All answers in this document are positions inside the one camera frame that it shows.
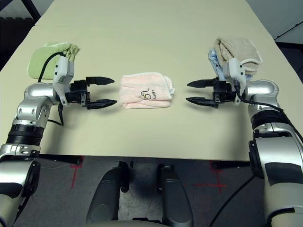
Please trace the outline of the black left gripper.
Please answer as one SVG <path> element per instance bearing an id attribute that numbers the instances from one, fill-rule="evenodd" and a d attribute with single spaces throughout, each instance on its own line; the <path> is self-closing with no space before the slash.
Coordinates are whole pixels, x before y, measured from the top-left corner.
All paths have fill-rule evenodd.
<path id="1" fill-rule="evenodd" d="M 102 99 L 95 102 L 90 101 L 90 92 L 88 87 L 90 85 L 108 85 L 115 81 L 106 77 L 86 77 L 83 80 L 76 80 L 70 84 L 70 91 L 67 93 L 68 103 L 78 103 L 87 109 L 101 109 L 112 106 L 117 103 L 116 100 Z"/>

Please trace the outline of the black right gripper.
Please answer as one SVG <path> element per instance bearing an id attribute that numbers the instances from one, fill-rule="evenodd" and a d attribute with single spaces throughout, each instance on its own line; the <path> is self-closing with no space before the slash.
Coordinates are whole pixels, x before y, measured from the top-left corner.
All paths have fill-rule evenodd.
<path id="1" fill-rule="evenodd" d="M 206 99 L 204 97 L 187 97 L 186 100 L 201 106 L 212 106 L 218 108 L 219 104 L 226 102 L 234 102 L 236 92 L 232 91 L 231 84 L 226 81 L 219 80 L 218 77 L 214 79 L 201 79 L 192 81 L 187 84 L 188 87 L 213 87 L 213 99 Z"/>

